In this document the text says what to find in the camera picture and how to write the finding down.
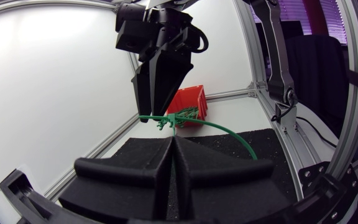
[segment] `green plastic object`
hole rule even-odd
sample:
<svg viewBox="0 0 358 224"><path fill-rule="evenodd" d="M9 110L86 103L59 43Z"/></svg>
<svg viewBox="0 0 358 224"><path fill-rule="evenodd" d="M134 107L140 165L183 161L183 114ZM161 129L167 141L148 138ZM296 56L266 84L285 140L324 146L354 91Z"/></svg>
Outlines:
<svg viewBox="0 0 358 224"><path fill-rule="evenodd" d="M157 119L160 120L160 122L158 122L157 127L160 127L160 130L162 130L163 126L165 124L167 124L168 122L171 123L170 128L173 128L173 135L175 135L175 124L177 124L178 121L181 122L185 122L185 121L189 121L189 122L194 122L194 123L200 123L200 124L205 124L208 126L212 126L214 128L218 128L222 131L225 131L227 133L229 133L231 136L235 137L238 141L241 142L241 144L248 150L248 152L251 154L251 157L253 160L257 160L257 156L254 152L254 150L252 149L252 147L248 144L248 142L246 140L244 140L240 135L236 134L235 132L231 131L230 129L227 129L225 127L222 127L218 124L214 124L208 121L202 121L202 120L198 120L198 119L192 119L192 118L183 118L180 116L177 116L176 113L173 114L168 114L168 116L144 116L144 115L140 115L139 116L140 119Z"/></svg>

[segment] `metal bracket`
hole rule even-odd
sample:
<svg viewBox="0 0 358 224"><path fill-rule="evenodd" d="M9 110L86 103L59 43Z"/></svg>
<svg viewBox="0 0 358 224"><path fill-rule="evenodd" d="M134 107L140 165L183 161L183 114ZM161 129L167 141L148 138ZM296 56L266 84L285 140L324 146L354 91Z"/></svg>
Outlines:
<svg viewBox="0 0 358 224"><path fill-rule="evenodd" d="M248 92L248 97L256 98L256 93L254 91Z"/></svg>
<svg viewBox="0 0 358 224"><path fill-rule="evenodd" d="M301 184L303 185L302 191L305 197L312 193L315 183L323 174L325 174L328 165L329 162L320 162L319 164L299 170L298 176ZM340 221L358 194L358 178L351 165L346 170L346 174L340 182L343 186L345 186L346 193L341 197L340 201L338 201L336 206L331 210L330 215L328 215L322 223L337 223Z"/></svg>
<svg viewBox="0 0 358 224"><path fill-rule="evenodd" d="M256 86L256 89L266 88L267 82L266 81L255 82L255 86Z"/></svg>

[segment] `black mount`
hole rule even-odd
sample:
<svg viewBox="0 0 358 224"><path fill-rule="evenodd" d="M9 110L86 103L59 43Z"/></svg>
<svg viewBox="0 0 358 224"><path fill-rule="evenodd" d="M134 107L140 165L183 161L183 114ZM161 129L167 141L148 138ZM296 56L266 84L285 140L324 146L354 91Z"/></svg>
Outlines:
<svg viewBox="0 0 358 224"><path fill-rule="evenodd" d="M311 195L316 188L321 188L325 180L333 179L325 174L328 165L329 162L321 162L299 170L298 176L305 197ZM323 197L326 197L327 204L332 207L331 213L323 223L337 223L344 217L358 193L358 178L353 167L349 166L341 181L333 180L323 188L325 189Z"/></svg>

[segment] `white wall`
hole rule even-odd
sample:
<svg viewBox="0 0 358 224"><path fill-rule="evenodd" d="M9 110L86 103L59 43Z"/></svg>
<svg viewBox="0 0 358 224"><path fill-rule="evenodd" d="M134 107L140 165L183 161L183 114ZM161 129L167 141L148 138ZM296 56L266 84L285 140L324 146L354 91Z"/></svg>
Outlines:
<svg viewBox="0 0 358 224"><path fill-rule="evenodd" d="M250 60L233 1L201 0L184 12L205 33L209 48L192 54L194 68L181 88L204 85L207 95L247 88L252 81Z"/></svg>
<svg viewBox="0 0 358 224"><path fill-rule="evenodd" d="M136 112L112 11L0 13L0 182L20 167L41 194ZM0 192L0 221L19 216Z"/></svg>

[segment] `window blind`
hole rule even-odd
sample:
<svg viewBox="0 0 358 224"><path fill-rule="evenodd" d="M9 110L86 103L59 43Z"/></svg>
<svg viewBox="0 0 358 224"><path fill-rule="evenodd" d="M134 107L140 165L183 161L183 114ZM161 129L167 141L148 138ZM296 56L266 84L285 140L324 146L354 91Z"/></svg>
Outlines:
<svg viewBox="0 0 358 224"><path fill-rule="evenodd" d="M281 20L300 21L304 35L311 34L308 15L303 5L302 0L278 0L281 9ZM345 27L341 12L339 11L336 0L320 0L321 7L323 8L324 16L326 18L328 33L331 37L337 38L341 44L347 44ZM252 15L255 22L260 22L259 18L255 15L254 10L251 8Z"/></svg>
<svg viewBox="0 0 358 224"><path fill-rule="evenodd" d="M278 2L280 3L280 18L282 21L300 21L303 34L311 34L308 15L302 0L278 0ZM255 22L260 22L260 19L255 15L252 7L251 12L254 16Z"/></svg>
<svg viewBox="0 0 358 224"><path fill-rule="evenodd" d="M335 0L320 0L327 21L328 33L337 38L341 44L347 44L345 26L338 4Z"/></svg>

